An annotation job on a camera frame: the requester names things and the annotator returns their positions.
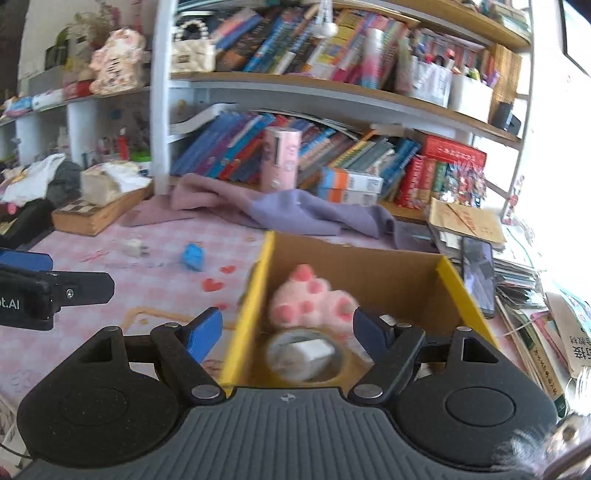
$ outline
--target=white handbag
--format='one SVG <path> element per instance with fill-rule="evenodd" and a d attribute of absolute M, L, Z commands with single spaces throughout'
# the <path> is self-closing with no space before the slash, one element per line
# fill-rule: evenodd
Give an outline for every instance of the white handbag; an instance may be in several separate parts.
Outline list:
<path fill-rule="evenodd" d="M 183 31 L 195 25 L 201 38 L 182 40 Z M 207 27 L 201 20 L 190 20 L 179 27 L 174 36 L 171 73 L 213 72 L 216 68 L 216 46 L 208 38 Z"/>

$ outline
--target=gray ridged panel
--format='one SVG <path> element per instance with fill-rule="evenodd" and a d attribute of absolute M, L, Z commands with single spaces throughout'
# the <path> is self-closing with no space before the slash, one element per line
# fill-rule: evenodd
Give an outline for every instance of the gray ridged panel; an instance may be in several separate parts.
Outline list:
<path fill-rule="evenodd" d="M 180 430 L 141 459 L 101 470 L 33 462 L 18 480 L 526 480 L 475 473 L 414 451 L 378 408 L 335 388 L 240 388 L 222 406 L 189 412 Z"/>

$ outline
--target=purple cloth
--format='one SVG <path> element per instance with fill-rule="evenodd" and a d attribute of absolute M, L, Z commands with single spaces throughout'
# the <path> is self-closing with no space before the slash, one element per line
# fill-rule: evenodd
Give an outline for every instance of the purple cloth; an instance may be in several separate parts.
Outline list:
<path fill-rule="evenodd" d="M 261 193 L 193 173 L 183 176 L 168 196 L 154 196 L 126 213 L 124 226 L 194 218 L 206 207 L 229 222 L 299 235 L 339 235 L 349 228 L 380 238 L 392 236 L 394 248 L 433 251 L 379 205 L 363 207 L 322 200 L 304 190 Z"/>

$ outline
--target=phone screen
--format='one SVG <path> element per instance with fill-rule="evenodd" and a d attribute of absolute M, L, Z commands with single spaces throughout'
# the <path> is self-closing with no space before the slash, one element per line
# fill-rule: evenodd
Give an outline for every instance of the phone screen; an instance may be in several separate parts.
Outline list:
<path fill-rule="evenodd" d="M 492 247 L 476 238 L 463 237 L 464 285 L 486 317 L 495 314 L 495 267 Z"/>

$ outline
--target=plush doll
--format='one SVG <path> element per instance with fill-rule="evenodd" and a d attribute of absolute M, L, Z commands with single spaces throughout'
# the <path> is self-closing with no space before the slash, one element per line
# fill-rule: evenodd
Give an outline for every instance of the plush doll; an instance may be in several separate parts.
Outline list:
<path fill-rule="evenodd" d="M 331 291 L 312 267 L 298 265 L 271 299 L 269 319 L 281 328 L 325 327 L 337 335 L 353 335 L 353 312 L 357 301 L 342 290 Z"/>
<path fill-rule="evenodd" d="M 130 28 L 121 28 L 109 36 L 105 46 L 92 55 L 90 68 L 97 71 L 90 91 L 110 95 L 143 87 L 142 64 L 145 38 Z"/>

